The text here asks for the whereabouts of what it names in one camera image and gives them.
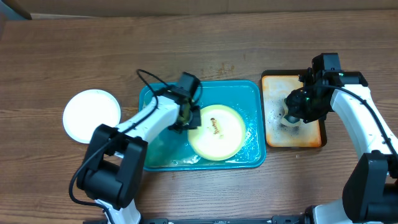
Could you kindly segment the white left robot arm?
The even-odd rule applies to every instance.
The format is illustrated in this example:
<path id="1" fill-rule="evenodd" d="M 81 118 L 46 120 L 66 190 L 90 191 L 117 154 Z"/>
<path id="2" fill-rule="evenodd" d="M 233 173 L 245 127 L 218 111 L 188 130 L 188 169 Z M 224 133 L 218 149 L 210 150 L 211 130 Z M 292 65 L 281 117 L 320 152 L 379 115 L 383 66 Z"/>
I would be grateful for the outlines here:
<path id="1" fill-rule="evenodd" d="M 183 131 L 201 125 L 193 93 L 156 91 L 149 105 L 115 128 L 99 125 L 69 188 L 77 186 L 92 199 L 77 204 L 99 207 L 106 223 L 140 223 L 134 197 L 138 191 L 148 145 L 165 129 Z"/>

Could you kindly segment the yellow plate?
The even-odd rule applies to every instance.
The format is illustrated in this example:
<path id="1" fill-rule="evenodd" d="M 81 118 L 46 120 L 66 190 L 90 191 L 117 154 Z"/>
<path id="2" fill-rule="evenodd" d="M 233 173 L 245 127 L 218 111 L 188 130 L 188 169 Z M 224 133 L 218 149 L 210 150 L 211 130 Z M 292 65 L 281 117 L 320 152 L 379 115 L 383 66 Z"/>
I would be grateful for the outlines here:
<path id="1" fill-rule="evenodd" d="M 201 125 L 188 131 L 188 141 L 200 157 L 223 161 L 237 154 L 244 145 L 246 125 L 241 115 L 225 105 L 200 110 Z"/>

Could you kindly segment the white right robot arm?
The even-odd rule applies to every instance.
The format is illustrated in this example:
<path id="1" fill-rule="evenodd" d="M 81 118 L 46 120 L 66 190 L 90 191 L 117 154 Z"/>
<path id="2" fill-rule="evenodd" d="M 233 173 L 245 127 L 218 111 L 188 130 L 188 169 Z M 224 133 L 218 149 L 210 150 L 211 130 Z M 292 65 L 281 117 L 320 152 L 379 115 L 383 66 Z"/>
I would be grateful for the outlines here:
<path id="1" fill-rule="evenodd" d="M 360 72 L 319 72 L 284 100 L 284 125 L 309 123 L 333 111 L 342 120 L 359 161 L 342 197 L 308 211 L 312 223 L 397 223 L 397 137 L 378 112 Z"/>

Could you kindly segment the green yellow sponge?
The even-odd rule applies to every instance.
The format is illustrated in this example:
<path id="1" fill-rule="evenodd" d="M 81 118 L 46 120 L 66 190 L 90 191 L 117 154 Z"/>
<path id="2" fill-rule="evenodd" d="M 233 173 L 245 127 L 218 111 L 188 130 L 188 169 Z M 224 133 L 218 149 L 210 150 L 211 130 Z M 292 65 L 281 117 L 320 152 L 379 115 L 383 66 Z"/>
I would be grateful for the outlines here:
<path id="1" fill-rule="evenodd" d="M 282 100 L 282 106 L 284 109 L 284 115 L 282 116 L 280 123 L 283 124 L 284 126 L 288 126 L 288 127 L 300 126 L 302 124 L 300 119 L 295 118 L 291 115 L 288 115 L 289 110 L 285 103 L 285 100 Z"/>

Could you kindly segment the white plate with sauce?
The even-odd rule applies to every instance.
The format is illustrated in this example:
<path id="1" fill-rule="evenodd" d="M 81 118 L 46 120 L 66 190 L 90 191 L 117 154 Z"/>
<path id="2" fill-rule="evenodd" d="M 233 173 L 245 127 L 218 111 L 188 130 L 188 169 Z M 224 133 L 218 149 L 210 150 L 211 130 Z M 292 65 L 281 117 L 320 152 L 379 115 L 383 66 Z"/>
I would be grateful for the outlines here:
<path id="1" fill-rule="evenodd" d="M 121 120 L 117 99 L 104 90 L 90 89 L 75 95 L 63 111 L 63 127 L 75 141 L 88 144 L 101 124 L 115 127 Z"/>

